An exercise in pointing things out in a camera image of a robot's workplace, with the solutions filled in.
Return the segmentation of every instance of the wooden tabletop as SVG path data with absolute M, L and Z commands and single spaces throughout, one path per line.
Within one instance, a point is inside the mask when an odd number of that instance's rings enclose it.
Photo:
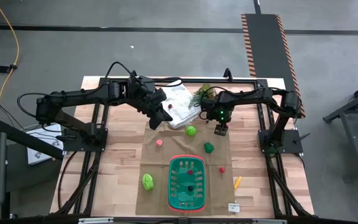
M 96 88 L 100 77 L 84 77 L 82 88 Z M 270 87 L 285 88 L 281 78 L 269 78 Z M 195 92 L 201 84 L 185 84 L 190 92 Z M 251 84 L 220 84 L 231 91 L 250 91 Z M 75 117 L 83 122 L 90 122 L 94 105 L 77 106 Z M 145 124 L 148 118 L 139 114 L 129 105 L 110 107 L 107 122 L 109 136 L 106 150 L 102 153 L 98 180 L 93 200 L 92 216 L 136 216 L 139 166 L 142 152 Z M 236 106 L 229 125 L 230 147 L 233 167 L 233 182 L 241 176 L 241 183 L 235 190 L 236 203 L 241 212 L 231 216 L 212 216 L 228 218 L 272 218 L 273 207 L 270 196 L 269 180 L 264 156 L 260 153 L 257 131 L 260 129 L 256 105 Z M 293 127 L 292 121 L 286 129 Z M 62 203 L 71 196 L 78 185 L 84 153 L 77 153 L 68 165 L 63 177 Z M 313 213 L 313 207 L 306 181 L 305 171 L 298 157 L 282 154 L 288 188 L 306 211 Z M 63 160 L 62 168 L 68 156 Z M 85 207 L 88 188 L 85 189 L 83 206 Z M 283 197 L 277 186 L 280 208 L 284 212 Z M 58 210 L 57 189 L 53 198 L 51 212 Z

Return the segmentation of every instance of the concrete floor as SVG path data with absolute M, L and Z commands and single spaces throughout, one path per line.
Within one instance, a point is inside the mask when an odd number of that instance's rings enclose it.
M 260 4 L 263 13 L 281 15 L 286 29 L 358 29 L 358 0 L 260 0 Z M 239 15 L 254 12 L 252 0 L 23 0 L 1 1 L 1 7 L 14 24 L 55 26 L 241 28 Z M 5 89 L 2 105 L 23 125 L 35 121 L 17 107 L 18 95 L 79 89 L 84 75 L 104 75 L 114 60 L 141 75 L 220 77 L 229 67 L 236 77 L 249 76 L 242 34 L 19 31 L 17 35 L 19 69 Z M 358 36 L 291 35 L 287 41 L 306 110 L 306 118 L 296 125 L 300 133 L 311 133 L 302 144 L 315 213 L 358 221 L 358 182 L 342 181 L 358 161 L 342 124 L 327 125 L 321 119 L 358 89 Z M 11 33 L 0 31 L 0 63 L 12 63 L 15 54 Z M 117 68 L 113 74 L 124 71 Z M 34 102 L 29 97 L 23 105 L 34 111 Z M 0 118 L 6 120 L 2 113 Z M 15 192 L 12 211 L 23 217 L 47 214 L 55 183 Z

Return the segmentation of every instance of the small white card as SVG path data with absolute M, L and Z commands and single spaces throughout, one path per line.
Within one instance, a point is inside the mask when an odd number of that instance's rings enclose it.
M 229 203 L 229 212 L 240 212 L 240 205 L 235 203 Z

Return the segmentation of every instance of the green tray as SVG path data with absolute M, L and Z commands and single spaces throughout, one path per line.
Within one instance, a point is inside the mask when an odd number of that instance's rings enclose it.
M 202 157 L 171 158 L 168 176 L 169 206 L 176 212 L 198 212 L 205 206 L 205 163 Z

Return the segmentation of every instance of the black and orange striped ramp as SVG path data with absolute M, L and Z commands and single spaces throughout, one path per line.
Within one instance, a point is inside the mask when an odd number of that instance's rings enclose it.
M 242 14 L 241 22 L 251 77 L 283 78 L 285 88 L 300 97 L 280 16 Z M 305 117 L 303 106 L 299 115 Z

